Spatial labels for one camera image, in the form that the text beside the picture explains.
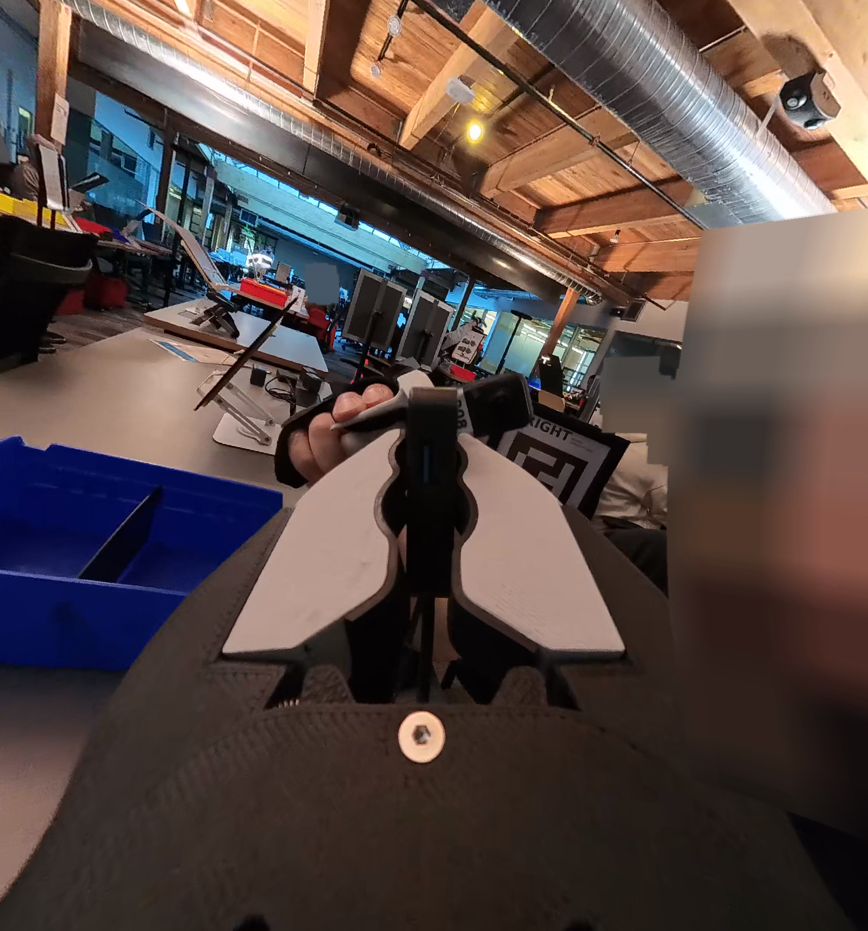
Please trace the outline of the black bin divider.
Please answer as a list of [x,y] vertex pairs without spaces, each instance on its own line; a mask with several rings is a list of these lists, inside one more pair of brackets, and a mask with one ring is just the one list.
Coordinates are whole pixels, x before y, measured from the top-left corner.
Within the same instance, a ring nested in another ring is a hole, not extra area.
[[102,544],[95,556],[79,572],[77,579],[119,584],[147,543],[162,498],[162,486],[157,486],[146,495]]

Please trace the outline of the black square HDMI adapter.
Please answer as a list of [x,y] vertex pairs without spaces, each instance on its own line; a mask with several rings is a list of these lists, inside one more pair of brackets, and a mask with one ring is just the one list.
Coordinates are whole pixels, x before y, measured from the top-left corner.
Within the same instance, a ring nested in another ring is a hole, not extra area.
[[406,421],[406,568],[417,595],[451,590],[457,470],[456,391],[413,389]]

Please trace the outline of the black board on tripod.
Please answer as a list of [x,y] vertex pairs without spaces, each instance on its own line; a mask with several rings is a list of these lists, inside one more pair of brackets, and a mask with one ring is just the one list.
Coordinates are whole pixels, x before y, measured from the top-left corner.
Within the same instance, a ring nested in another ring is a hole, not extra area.
[[345,356],[357,366],[371,351],[387,352],[402,314],[406,288],[380,275],[359,270],[341,338],[360,346],[358,356]]
[[453,308],[445,301],[423,290],[417,291],[397,357],[413,359],[421,366],[433,366],[452,314]]

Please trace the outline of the person's right hand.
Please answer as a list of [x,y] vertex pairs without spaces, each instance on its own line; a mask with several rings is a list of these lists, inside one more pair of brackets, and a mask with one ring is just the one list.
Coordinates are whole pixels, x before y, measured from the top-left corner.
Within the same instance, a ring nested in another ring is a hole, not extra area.
[[359,414],[390,401],[395,391],[388,383],[373,381],[338,394],[328,410],[316,414],[306,426],[290,432],[287,442],[289,467],[307,485],[313,485],[344,462],[367,434],[350,436],[335,425],[352,421]]

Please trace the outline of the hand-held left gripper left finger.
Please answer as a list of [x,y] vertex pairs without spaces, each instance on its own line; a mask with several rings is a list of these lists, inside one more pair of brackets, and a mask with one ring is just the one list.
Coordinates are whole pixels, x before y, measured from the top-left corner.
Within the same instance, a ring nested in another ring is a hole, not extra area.
[[399,702],[411,681],[412,598],[386,494],[400,491],[402,431],[384,431],[299,501],[223,645],[225,661],[277,673],[258,705]]

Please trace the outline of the blue plastic bin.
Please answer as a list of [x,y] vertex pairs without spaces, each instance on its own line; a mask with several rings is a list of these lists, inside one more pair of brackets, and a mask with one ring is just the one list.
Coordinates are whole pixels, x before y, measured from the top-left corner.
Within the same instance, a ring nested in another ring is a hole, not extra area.
[[[119,584],[78,580],[157,486]],[[273,518],[282,495],[136,460],[0,439],[0,664],[123,670],[184,598]]]

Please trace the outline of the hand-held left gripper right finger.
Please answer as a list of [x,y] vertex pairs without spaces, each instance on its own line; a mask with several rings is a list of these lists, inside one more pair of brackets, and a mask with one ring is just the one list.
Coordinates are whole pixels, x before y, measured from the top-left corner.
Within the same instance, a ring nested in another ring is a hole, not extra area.
[[452,557],[450,678],[491,703],[522,668],[548,704],[574,705],[564,669],[619,661],[624,640],[560,502],[480,440],[458,450],[469,517]]

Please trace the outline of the silver spiral duct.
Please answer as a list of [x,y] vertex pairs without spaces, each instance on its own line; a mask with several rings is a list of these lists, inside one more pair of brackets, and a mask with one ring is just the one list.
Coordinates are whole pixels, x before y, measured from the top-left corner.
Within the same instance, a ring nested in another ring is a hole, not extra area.
[[657,2],[488,6],[715,205],[720,225],[836,212]]

